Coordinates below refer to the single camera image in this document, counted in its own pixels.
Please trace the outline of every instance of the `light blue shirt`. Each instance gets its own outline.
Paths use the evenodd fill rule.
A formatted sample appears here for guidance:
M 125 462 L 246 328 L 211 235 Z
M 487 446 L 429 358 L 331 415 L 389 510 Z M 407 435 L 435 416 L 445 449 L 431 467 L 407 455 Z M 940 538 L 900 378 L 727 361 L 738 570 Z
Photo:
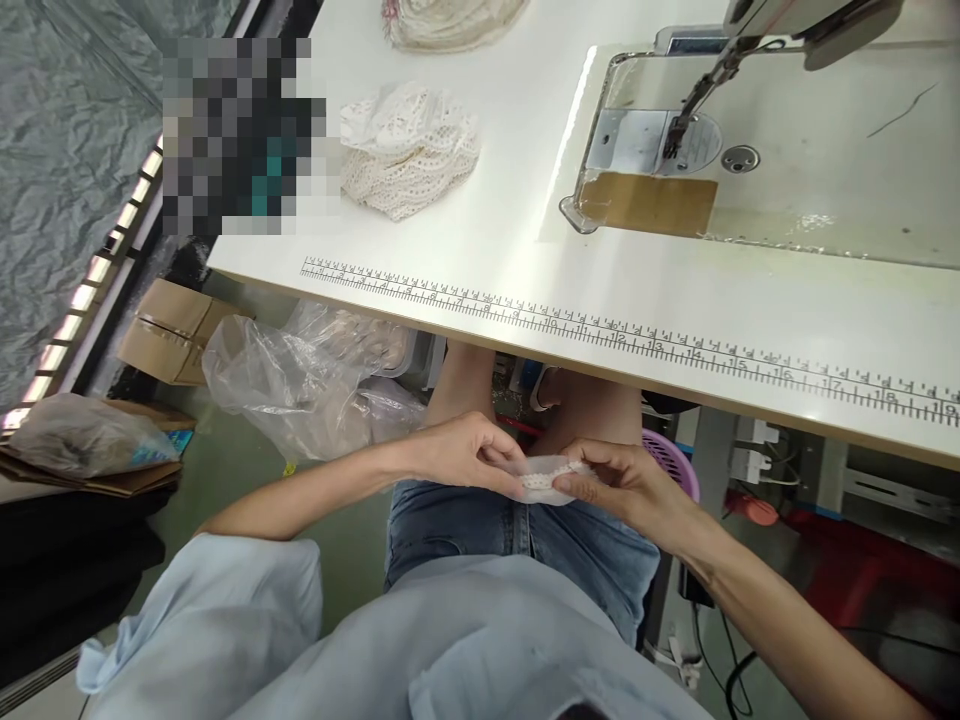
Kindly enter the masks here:
M 77 684 L 96 720 L 710 717 L 529 557 L 425 563 L 318 641 L 321 603 L 313 542 L 200 535 Z

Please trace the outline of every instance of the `white table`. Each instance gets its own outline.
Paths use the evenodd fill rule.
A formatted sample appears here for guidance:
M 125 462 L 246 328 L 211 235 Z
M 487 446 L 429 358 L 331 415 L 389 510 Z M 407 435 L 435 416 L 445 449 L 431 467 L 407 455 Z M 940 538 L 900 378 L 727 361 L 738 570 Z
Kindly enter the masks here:
M 321 217 L 334 201 L 314 178 L 295 227 L 288 218 L 282 237 L 223 236 L 212 268 L 960 467 L 960 274 L 617 229 L 579 235 L 557 211 L 577 169 L 563 150 L 581 152 L 599 96 L 585 68 L 609 52 L 591 48 L 717 23 L 726 2 L 568 0 L 561 11 L 533 0 L 495 45 L 441 56 L 393 50 L 379 5 L 326 0 L 301 89 L 313 83 L 336 107 L 392 81 L 449 88 L 481 118 L 473 175 L 396 224 L 349 200 Z

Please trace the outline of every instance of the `forearm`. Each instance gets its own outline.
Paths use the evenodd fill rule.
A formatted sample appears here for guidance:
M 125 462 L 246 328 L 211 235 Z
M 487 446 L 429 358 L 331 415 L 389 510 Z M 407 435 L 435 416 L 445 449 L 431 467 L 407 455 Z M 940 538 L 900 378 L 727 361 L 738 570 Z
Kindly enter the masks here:
M 680 560 L 812 718 L 930 718 L 782 577 L 704 513 Z
M 376 445 L 265 485 L 197 532 L 290 540 L 320 518 L 410 475 L 395 445 Z

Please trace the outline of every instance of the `ruler tape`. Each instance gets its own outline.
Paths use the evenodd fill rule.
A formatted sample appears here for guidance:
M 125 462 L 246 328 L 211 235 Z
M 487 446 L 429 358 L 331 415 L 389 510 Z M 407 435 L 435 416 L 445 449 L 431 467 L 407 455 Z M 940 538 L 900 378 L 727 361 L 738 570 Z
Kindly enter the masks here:
M 306 257 L 300 275 L 631 355 L 960 428 L 960 388 L 815 362 L 319 257 Z

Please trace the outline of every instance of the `left hand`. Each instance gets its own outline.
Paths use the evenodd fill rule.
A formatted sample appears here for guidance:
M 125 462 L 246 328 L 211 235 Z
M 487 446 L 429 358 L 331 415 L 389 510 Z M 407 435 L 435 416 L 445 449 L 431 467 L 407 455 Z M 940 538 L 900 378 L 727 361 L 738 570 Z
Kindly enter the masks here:
M 523 495 L 520 480 L 487 462 L 526 458 L 520 446 L 479 412 L 448 420 L 396 442 L 404 467 L 442 485 L 481 487 L 509 498 Z

